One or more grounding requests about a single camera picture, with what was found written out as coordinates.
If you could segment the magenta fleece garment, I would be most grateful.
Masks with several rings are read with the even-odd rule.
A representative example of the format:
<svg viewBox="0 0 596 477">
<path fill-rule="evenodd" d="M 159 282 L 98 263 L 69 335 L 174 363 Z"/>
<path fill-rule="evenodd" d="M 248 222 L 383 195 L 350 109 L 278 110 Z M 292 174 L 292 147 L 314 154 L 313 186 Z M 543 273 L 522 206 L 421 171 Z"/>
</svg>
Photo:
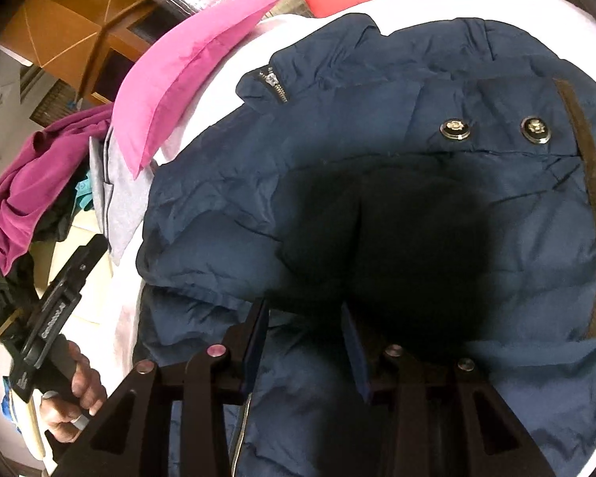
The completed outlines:
<svg viewBox="0 0 596 477">
<path fill-rule="evenodd" d="M 113 107 L 80 111 L 38 130 L 0 176 L 0 269 L 27 252 L 37 223 L 89 153 L 106 136 Z"/>
</svg>

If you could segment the teal garment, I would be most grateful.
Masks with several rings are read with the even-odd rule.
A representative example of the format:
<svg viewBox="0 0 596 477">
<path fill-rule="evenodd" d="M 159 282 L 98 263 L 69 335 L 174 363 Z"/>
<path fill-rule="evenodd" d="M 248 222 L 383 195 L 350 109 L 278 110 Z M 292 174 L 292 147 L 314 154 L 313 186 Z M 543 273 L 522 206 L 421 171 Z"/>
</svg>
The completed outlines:
<svg viewBox="0 0 596 477">
<path fill-rule="evenodd" d="M 90 211 L 93 209 L 93 191 L 92 191 L 92 180 L 91 171 L 86 172 L 86 176 L 83 177 L 75 186 L 75 199 L 74 199 L 74 212 L 79 211 Z"/>
</svg>

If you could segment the grey folded garment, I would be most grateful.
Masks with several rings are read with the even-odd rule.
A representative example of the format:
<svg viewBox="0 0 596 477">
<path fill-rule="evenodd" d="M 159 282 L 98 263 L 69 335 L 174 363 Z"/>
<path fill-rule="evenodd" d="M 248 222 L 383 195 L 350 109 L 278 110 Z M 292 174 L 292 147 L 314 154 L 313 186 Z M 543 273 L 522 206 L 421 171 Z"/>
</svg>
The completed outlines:
<svg viewBox="0 0 596 477">
<path fill-rule="evenodd" d="M 89 168 L 95 216 L 109 255 L 119 265 L 143 222 L 157 165 L 152 161 L 133 176 L 109 127 L 104 139 L 89 139 Z"/>
</svg>

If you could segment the magenta pillow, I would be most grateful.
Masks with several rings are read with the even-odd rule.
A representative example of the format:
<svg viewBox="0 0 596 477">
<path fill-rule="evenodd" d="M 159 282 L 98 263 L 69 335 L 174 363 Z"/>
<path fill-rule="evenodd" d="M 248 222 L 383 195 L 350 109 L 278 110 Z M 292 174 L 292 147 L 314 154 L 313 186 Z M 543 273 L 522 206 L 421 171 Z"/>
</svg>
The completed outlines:
<svg viewBox="0 0 596 477">
<path fill-rule="evenodd" d="M 176 25 L 122 81 L 112 126 L 131 176 L 153 160 L 197 91 L 279 0 L 226 0 Z"/>
</svg>

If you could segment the cream leather sofa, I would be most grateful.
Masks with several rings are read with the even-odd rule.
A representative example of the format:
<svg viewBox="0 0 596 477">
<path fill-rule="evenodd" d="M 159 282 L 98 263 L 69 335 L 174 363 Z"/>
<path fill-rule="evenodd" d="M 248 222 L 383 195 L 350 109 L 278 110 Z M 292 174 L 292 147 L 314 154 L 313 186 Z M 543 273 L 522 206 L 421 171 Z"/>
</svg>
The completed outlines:
<svg viewBox="0 0 596 477">
<path fill-rule="evenodd" d="M 63 241 L 35 242 L 29 249 L 33 258 L 34 287 L 38 297 L 42 297 L 47 287 L 53 283 L 60 271 L 80 248 L 86 248 L 91 240 L 101 234 L 94 211 L 79 211 Z M 106 284 L 112 280 L 112 263 L 104 253 L 98 263 L 88 273 L 80 293 L 84 301 L 95 302 L 105 290 Z"/>
</svg>

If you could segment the black garment on sofa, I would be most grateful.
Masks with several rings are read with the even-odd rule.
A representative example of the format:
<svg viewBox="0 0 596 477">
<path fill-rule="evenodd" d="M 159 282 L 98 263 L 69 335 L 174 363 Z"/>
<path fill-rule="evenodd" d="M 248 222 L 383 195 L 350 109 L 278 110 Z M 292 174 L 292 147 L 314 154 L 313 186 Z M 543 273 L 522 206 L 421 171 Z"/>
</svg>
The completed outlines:
<svg viewBox="0 0 596 477">
<path fill-rule="evenodd" d="M 0 293 L 12 307 L 36 301 L 35 261 L 31 250 L 68 238 L 76 214 L 76 190 L 65 187 L 53 202 L 31 194 L 15 206 L 0 194 Z"/>
</svg>

